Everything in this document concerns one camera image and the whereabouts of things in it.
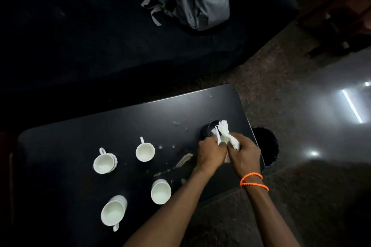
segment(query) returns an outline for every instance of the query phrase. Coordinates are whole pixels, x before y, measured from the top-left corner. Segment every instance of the right hand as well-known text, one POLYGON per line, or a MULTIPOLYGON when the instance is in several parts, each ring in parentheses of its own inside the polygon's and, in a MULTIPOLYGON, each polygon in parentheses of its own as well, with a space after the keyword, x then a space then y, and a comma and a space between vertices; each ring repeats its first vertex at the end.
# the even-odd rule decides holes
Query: right hand
POLYGON ((228 152, 234 169, 243 178, 248 173, 259 173, 260 171, 260 149, 248 137, 238 133, 230 133, 240 142, 240 150, 235 150, 228 142, 228 152))

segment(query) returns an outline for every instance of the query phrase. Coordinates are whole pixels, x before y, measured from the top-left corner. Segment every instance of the dark table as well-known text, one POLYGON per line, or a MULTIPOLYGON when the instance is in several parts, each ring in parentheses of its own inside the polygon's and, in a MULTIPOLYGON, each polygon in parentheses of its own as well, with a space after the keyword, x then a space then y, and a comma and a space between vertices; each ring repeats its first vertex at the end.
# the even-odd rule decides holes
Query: dark table
MULTIPOLYGON (((227 120, 231 132, 255 141, 239 95, 230 85, 23 132, 14 161, 19 239, 38 246, 122 246, 160 207, 151 200, 153 181, 166 179, 174 194, 193 164, 174 166, 186 153, 196 153, 201 127, 216 119, 227 120), (135 156, 141 136, 156 148, 149 162, 135 156), (118 158, 117 168, 105 175, 92 168, 100 147, 118 158), (102 224, 100 212, 118 194, 126 197, 128 208, 114 233, 102 224)), ((224 164, 201 200, 238 187, 239 181, 232 165, 224 164)))

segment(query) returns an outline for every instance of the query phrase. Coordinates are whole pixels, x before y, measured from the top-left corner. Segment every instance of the left hand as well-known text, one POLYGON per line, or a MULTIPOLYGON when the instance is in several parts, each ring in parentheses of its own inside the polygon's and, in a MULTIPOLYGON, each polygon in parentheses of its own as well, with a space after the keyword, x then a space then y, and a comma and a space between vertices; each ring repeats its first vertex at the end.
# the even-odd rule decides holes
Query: left hand
POLYGON ((223 164, 227 155, 225 142, 217 144, 217 137, 207 137, 198 143, 197 166, 201 170, 213 175, 220 165, 223 164))

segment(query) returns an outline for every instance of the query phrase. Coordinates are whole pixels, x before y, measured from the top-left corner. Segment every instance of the cup handle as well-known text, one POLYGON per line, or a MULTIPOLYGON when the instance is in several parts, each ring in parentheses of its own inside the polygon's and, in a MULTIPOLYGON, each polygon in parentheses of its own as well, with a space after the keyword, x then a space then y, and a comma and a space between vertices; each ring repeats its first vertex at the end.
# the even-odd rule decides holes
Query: cup handle
POLYGON ((114 232, 118 231, 118 223, 114 225, 114 232))
POLYGON ((99 149, 99 153, 102 155, 102 154, 106 154, 106 151, 104 150, 104 148, 100 148, 99 149))

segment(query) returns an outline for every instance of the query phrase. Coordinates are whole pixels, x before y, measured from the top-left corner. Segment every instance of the hand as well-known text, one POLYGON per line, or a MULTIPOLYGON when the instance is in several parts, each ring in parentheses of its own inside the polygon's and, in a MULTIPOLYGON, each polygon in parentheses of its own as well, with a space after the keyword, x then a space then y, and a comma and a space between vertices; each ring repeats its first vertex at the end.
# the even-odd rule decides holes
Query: hand
POLYGON ((227 145, 225 142, 218 145, 216 136, 207 137, 198 143, 196 168, 213 175, 218 167, 223 164, 226 155, 227 145))
POLYGON ((240 142, 240 150, 235 150, 230 142, 228 142, 228 152, 232 160, 234 169, 243 178, 248 173, 260 172, 260 149, 252 140, 244 135, 230 133, 240 142))

